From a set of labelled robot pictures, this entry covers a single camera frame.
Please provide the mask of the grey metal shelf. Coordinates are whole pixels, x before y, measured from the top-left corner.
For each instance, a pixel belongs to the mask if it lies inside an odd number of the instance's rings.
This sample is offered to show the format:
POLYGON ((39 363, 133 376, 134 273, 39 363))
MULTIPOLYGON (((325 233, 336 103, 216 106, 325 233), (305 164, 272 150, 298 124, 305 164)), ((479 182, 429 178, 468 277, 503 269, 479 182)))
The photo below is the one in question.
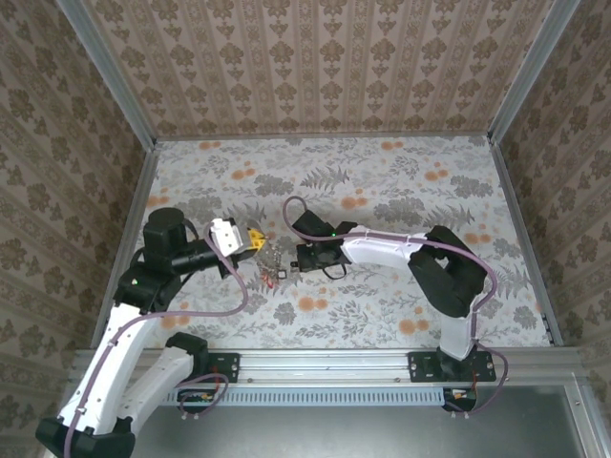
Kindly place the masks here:
POLYGON ((585 458, 562 390, 507 388, 464 418, 432 406, 159 408, 131 458, 585 458))

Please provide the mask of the silver keyring with keys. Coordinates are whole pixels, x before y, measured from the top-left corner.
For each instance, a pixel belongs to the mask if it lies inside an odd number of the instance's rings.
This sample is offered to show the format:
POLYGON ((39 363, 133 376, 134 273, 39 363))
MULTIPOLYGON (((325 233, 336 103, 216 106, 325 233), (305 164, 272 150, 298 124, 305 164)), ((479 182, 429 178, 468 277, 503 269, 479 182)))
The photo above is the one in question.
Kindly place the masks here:
POLYGON ((279 249, 271 240, 266 239, 257 254, 257 264, 262 273, 272 280, 277 280, 282 269, 281 261, 282 254, 279 249))

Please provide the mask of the aluminium table edge rail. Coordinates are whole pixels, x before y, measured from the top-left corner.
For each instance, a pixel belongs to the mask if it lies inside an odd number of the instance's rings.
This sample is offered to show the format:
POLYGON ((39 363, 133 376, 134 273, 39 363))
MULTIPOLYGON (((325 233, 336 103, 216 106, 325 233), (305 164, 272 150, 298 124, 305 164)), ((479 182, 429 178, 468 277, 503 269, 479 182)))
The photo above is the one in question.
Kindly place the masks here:
POLYGON ((209 141, 209 140, 268 140, 268 139, 306 139, 306 138, 410 138, 410 137, 457 137, 457 136, 483 136, 490 137, 485 131, 447 131, 447 132, 349 132, 349 133, 291 133, 291 134, 243 134, 243 135, 199 135, 199 136, 159 136, 155 142, 178 142, 178 141, 209 141))

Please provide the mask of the aluminium side frame rail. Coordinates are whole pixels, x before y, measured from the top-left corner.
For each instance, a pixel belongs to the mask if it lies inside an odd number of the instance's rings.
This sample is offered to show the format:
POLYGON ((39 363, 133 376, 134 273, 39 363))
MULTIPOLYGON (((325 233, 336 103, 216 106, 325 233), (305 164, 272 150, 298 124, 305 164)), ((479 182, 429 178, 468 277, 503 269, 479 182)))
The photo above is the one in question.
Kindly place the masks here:
POLYGON ((497 143, 491 152, 534 288, 548 347, 509 348, 510 390, 528 394, 510 404, 530 422, 526 437, 535 441, 536 457, 611 458, 611 438, 587 378, 579 351, 566 346, 550 302, 510 174, 497 143))
POLYGON ((119 406, 155 322, 142 319, 139 310, 129 304, 113 305, 112 296, 136 249, 157 165, 155 150, 145 154, 101 317, 95 328, 94 342, 98 344, 95 354, 74 394, 58 415, 42 420, 37 427, 35 437, 52 458, 94 458, 88 447, 106 445, 108 436, 112 438, 112 445, 126 442, 125 433, 115 433, 119 406))

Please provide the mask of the aluminium frame post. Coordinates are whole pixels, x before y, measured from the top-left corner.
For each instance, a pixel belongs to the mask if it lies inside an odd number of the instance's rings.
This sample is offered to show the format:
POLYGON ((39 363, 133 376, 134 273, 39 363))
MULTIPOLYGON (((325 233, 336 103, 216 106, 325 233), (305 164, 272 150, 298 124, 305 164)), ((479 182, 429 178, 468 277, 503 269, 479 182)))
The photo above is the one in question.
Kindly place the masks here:
POLYGON ((492 144, 499 144, 508 132, 579 3, 580 0, 554 0, 490 125, 488 138, 492 144))
POLYGON ((95 64, 144 152, 152 153, 157 135, 138 104, 136 92, 130 88, 117 59, 111 53, 111 48, 87 11, 84 0, 56 0, 56 2, 95 64))

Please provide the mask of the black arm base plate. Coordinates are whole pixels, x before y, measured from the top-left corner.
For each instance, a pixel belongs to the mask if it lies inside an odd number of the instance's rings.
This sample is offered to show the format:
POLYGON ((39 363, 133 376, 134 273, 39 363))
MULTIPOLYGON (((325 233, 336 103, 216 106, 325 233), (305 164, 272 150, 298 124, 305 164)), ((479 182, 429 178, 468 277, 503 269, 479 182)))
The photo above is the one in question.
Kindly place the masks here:
POLYGON ((241 354, 237 352, 211 352, 208 354, 207 372, 219 373, 227 377, 230 384, 238 381, 241 354))
POLYGON ((487 351, 475 350, 458 361, 441 351, 416 351, 408 354, 412 383, 494 382, 495 365, 487 351))

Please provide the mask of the floral patterned tablecloth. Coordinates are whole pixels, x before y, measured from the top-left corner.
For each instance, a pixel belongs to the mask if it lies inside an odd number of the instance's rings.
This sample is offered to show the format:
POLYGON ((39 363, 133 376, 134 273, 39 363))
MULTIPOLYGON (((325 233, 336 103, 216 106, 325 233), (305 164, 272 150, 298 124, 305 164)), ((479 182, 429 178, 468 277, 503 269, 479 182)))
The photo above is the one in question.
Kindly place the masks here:
MULTIPOLYGON (((488 346, 549 343, 493 155, 481 136, 306 138, 163 142, 148 210, 174 206, 198 229, 232 217, 254 226, 287 268, 304 210, 338 224, 422 234, 455 232, 494 270, 498 288, 478 313, 488 346)), ((268 288, 257 256, 243 285, 216 270, 175 298, 188 317, 157 323, 148 345, 187 331, 218 348, 352 349, 435 346, 440 317, 408 270, 352 264, 340 280, 289 272, 268 288)))

